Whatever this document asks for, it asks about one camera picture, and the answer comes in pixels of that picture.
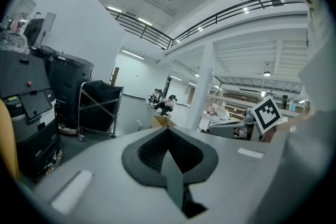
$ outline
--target fluorescent light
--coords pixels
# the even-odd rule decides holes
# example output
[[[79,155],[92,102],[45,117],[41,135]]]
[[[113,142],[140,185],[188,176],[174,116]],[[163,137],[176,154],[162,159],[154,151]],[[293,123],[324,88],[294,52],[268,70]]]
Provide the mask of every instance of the fluorescent light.
[[[107,6],[107,8],[110,9],[110,10],[113,10],[114,12],[122,13],[121,9],[110,7],[110,6]]]
[[[139,55],[136,55],[136,54],[133,54],[133,53],[131,53],[131,52],[129,52],[129,51],[126,51],[126,50],[122,50],[123,52],[125,52],[125,53],[127,53],[127,54],[130,54],[130,55],[132,55],[132,56],[135,56],[135,57],[138,57],[138,58],[140,58],[140,59],[144,59],[143,57],[141,57],[141,56],[139,56]]]
[[[173,78],[173,79],[182,80],[182,79],[179,79],[179,78],[174,77],[174,76],[172,76],[172,75],[170,75],[170,77]]]
[[[144,19],[141,19],[141,18],[138,18],[139,21],[143,22],[144,24],[147,24],[149,26],[152,26],[152,24],[150,22],[147,22],[146,20]]]

